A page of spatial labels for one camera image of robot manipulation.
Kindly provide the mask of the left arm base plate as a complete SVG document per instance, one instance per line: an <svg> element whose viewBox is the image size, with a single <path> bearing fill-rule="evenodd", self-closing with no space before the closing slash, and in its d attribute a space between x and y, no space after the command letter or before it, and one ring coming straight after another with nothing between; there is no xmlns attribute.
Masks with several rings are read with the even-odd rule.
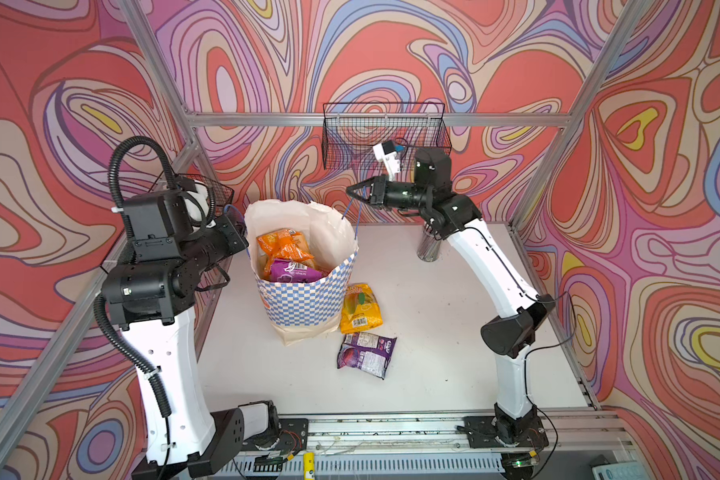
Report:
<svg viewBox="0 0 720 480"><path fill-rule="evenodd" d="M309 420L286 418L279 421L279 430L263 433L243 442L246 451L296 454L308 445Z"/></svg>

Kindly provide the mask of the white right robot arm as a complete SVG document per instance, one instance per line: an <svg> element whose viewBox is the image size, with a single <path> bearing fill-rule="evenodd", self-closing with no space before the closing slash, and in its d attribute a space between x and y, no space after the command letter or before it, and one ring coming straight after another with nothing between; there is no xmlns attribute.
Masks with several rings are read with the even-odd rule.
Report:
<svg viewBox="0 0 720 480"><path fill-rule="evenodd" d="M535 333L557 302L539 294L514 268L488 230L473 200L458 194L451 180L451 158L439 148L421 148L412 181L399 180L402 147L392 141L374 146L385 171L354 184L347 194L375 209L395 209L421 218L432 236L449 243L489 294L497 315L481 327L483 342L496 357L499 390L494 423L488 432L515 446L535 432L538 409L530 399L526 358Z"/></svg>

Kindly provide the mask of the purple berries snack bag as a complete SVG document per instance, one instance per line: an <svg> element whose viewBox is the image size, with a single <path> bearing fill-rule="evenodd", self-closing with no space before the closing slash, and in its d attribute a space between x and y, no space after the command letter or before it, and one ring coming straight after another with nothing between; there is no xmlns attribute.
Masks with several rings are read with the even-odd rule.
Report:
<svg viewBox="0 0 720 480"><path fill-rule="evenodd" d="M396 343L396 338L369 332L346 334L337 354L337 368L360 370L384 380Z"/></svg>

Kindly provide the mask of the checkered paper bag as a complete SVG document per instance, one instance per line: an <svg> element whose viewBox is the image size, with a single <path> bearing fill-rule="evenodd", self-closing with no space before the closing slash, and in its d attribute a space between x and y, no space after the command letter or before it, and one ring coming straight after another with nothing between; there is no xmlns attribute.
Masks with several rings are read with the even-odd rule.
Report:
<svg viewBox="0 0 720 480"><path fill-rule="evenodd" d="M347 215L316 202L262 200L244 220L257 288L283 343L337 330L359 251Z"/></svg>

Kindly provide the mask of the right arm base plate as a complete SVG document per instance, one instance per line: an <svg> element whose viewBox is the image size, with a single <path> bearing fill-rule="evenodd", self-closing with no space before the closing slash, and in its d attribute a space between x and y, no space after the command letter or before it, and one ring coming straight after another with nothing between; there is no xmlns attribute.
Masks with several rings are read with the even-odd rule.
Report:
<svg viewBox="0 0 720 480"><path fill-rule="evenodd" d="M538 416L530 419L467 416L456 430L467 437L469 447L543 450L549 446L545 428Z"/></svg>

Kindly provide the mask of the purple grape snack bag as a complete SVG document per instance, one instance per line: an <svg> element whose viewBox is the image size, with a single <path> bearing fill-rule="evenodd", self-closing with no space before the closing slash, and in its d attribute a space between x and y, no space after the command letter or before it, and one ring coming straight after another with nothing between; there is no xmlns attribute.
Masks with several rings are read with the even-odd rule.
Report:
<svg viewBox="0 0 720 480"><path fill-rule="evenodd" d="M324 273L293 260L275 259L270 267L269 281L275 283L313 283Z"/></svg>

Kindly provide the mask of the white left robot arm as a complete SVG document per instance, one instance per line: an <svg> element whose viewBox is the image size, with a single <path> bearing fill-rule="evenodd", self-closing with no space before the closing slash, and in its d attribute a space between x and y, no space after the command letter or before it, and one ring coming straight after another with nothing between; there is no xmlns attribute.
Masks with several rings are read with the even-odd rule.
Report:
<svg viewBox="0 0 720 480"><path fill-rule="evenodd" d="M272 401L208 409L198 379L195 294L201 277L245 248L237 225L216 219L192 192L172 188L118 203L133 253L94 301L105 337L137 369L147 451L134 479L212 475L242 450L268 450L282 428Z"/></svg>

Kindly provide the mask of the orange snack bag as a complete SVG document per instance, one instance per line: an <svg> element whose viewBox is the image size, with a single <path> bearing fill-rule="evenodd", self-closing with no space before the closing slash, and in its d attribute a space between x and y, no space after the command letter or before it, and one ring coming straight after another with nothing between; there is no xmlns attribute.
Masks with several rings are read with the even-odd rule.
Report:
<svg viewBox="0 0 720 480"><path fill-rule="evenodd" d="M289 260L316 267L306 236L293 229L279 229L257 237L257 244L265 255L263 272L268 275L275 260Z"/></svg>

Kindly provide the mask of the yellow mango snack bag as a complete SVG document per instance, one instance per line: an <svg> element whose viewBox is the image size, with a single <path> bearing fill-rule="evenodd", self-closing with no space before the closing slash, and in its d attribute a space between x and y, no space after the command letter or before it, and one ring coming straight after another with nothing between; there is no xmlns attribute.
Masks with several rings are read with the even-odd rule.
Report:
<svg viewBox="0 0 720 480"><path fill-rule="evenodd" d="M383 324L380 305L367 284L349 285L344 297L339 328L342 334L353 334Z"/></svg>

